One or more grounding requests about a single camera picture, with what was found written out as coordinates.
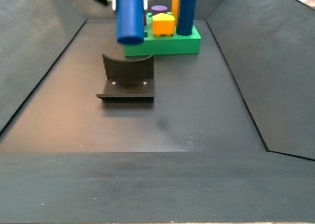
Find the black bracket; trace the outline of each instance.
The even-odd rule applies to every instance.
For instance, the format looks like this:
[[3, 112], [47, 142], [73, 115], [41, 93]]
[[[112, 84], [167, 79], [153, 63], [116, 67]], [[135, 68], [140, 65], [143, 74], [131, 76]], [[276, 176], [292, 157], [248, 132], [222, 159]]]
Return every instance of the black bracket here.
[[153, 56], [140, 60], [117, 60], [103, 55], [107, 81], [101, 100], [153, 99]]

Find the blue cylinder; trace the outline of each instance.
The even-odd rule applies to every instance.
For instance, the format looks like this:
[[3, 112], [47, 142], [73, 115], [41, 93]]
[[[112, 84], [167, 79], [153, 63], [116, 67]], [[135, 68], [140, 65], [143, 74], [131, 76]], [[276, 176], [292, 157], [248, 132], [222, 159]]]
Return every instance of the blue cylinder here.
[[143, 0], [117, 0], [117, 42], [137, 44], [144, 41]]
[[180, 0], [179, 21], [176, 33], [181, 36], [192, 34], [195, 9], [198, 0]]

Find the purple cylinder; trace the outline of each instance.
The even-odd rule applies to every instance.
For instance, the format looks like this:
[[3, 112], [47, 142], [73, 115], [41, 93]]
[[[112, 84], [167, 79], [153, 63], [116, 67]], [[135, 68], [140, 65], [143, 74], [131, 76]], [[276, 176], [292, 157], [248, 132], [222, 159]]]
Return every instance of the purple cylinder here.
[[167, 6], [153, 6], [151, 8], [152, 15], [167, 13]]

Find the green base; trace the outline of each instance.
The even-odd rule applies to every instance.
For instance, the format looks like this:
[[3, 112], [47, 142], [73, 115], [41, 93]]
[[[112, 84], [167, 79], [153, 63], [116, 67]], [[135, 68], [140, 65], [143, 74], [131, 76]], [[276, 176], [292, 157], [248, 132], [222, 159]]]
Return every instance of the green base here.
[[155, 37], [152, 35], [151, 13], [148, 13], [144, 31], [148, 34], [144, 42], [124, 45], [125, 56], [199, 53], [202, 38], [195, 27], [190, 36], [180, 36], [175, 32], [171, 37]]

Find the bin floor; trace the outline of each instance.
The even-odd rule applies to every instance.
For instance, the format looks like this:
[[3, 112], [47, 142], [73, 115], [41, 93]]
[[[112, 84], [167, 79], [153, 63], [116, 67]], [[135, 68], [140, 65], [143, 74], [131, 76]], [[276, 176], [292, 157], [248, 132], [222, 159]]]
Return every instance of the bin floor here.
[[267, 153], [204, 21], [155, 57], [153, 103], [103, 103], [115, 21], [91, 20], [0, 138], [1, 222], [315, 221], [315, 163]]

